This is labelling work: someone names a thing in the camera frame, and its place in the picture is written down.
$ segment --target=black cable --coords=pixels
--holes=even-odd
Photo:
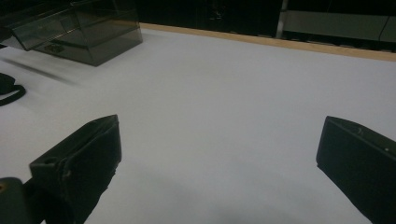
[[[332,0],[330,0],[329,5],[327,6],[326,13],[329,13],[330,7],[332,6]],[[315,35],[309,36],[306,41],[310,41]]]
[[[24,94],[26,94],[26,89],[21,85],[14,85],[11,92],[14,91],[14,94],[8,96],[6,99],[0,100],[0,106],[11,104],[12,102],[20,99]]]
[[[382,33],[384,33],[385,27],[387,27],[387,24],[388,24],[389,19],[390,19],[390,15],[388,15],[388,18],[387,18],[387,20],[385,21],[384,26],[382,27],[381,33],[379,33],[378,41],[381,41],[381,35],[382,35]]]

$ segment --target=transparent plastic container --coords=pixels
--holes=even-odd
[[[0,17],[2,45],[99,65],[142,42],[131,0],[23,2]]]

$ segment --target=black object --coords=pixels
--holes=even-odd
[[[14,83],[15,83],[15,78],[0,73],[0,95],[4,95],[16,91],[16,93],[8,96],[3,100],[0,100],[0,106],[8,105],[16,101],[26,93],[26,89],[22,85],[14,85]]]
[[[24,185],[0,179],[0,223],[84,223],[120,161],[117,115],[85,124],[33,161]]]
[[[327,117],[318,168],[375,224],[396,223],[396,143],[358,123]]]

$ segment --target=table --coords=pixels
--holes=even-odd
[[[315,161],[326,116],[396,139],[396,64],[143,29],[99,67],[0,50],[0,176],[118,114],[123,158],[88,224],[370,223]]]

